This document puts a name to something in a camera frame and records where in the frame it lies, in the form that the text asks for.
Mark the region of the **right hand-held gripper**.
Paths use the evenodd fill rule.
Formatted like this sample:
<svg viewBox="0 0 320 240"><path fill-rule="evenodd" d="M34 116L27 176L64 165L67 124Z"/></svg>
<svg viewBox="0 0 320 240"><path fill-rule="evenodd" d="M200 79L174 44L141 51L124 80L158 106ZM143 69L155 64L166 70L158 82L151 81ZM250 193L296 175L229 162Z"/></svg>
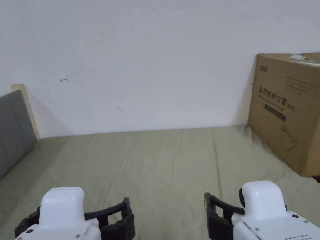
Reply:
<svg viewBox="0 0 320 240"><path fill-rule="evenodd" d="M286 210L282 192L273 182L248 182L242 186L241 192L244 209L204 193L211 240L320 239L319 227ZM223 210L223 217L217 214L217 207Z"/></svg>

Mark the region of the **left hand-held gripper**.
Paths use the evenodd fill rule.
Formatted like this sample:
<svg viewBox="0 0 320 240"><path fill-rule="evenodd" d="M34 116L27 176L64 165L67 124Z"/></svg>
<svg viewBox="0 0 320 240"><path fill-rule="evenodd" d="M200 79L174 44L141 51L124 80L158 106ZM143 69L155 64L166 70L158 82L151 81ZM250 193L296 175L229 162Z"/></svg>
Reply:
<svg viewBox="0 0 320 240"><path fill-rule="evenodd" d="M84 213L84 196L80 187L52 188L42 198L39 223L32 224L16 240L132 240L135 237L134 214L128 197L109 208ZM121 220L114 224L106 222L118 212Z"/></svg>

